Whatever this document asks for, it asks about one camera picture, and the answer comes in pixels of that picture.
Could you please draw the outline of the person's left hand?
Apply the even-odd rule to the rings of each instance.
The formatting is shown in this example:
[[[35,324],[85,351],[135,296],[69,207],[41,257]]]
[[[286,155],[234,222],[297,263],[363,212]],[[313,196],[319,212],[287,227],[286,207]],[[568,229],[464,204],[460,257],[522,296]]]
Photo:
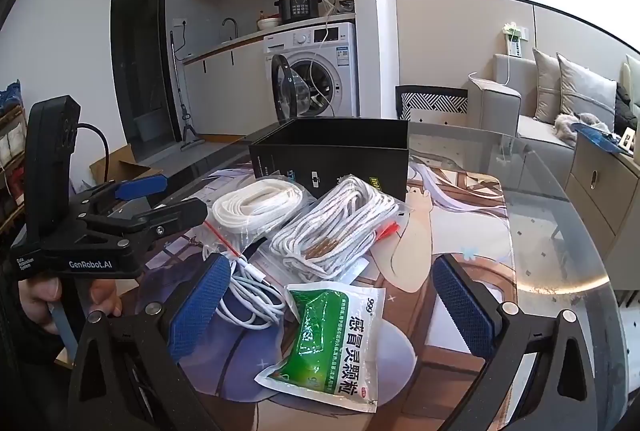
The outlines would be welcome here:
[[[62,295],[62,284],[58,278],[31,278],[18,283],[18,292],[26,316],[52,335],[58,327],[49,311],[49,304],[58,302]],[[96,279],[89,287],[91,310],[114,316],[122,315],[122,300],[112,279]]]

